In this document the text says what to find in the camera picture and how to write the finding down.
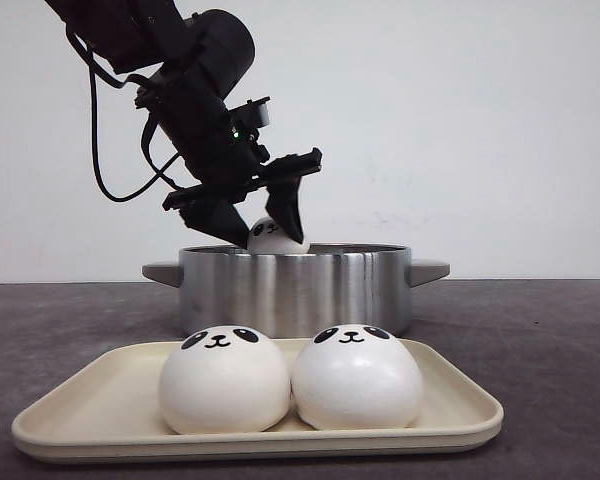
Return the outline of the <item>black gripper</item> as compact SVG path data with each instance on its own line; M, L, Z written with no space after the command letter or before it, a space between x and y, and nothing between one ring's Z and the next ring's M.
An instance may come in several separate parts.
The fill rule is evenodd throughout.
M134 74L139 85L135 104L149 112L143 150L159 127L200 184L175 189L166 210L179 209L188 228L246 248L248 226L233 204L262 187L265 209L284 233L304 242L298 193L301 178L321 168L315 148L272 160L257 141L235 140L224 100L250 68L249 62L166 62L150 77Z

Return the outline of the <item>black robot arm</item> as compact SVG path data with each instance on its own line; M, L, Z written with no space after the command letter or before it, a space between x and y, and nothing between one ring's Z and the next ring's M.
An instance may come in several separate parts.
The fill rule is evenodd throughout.
M135 104L148 111L142 146L162 130L196 179L174 186L165 209L177 210L191 229L242 247L249 229L236 204L266 188L268 214L303 241L298 189L320 169L321 153L272 159L258 141L269 121L266 100L226 106L255 57L237 17L212 9L184 18L171 1L55 1L52 9L92 80L138 85Z

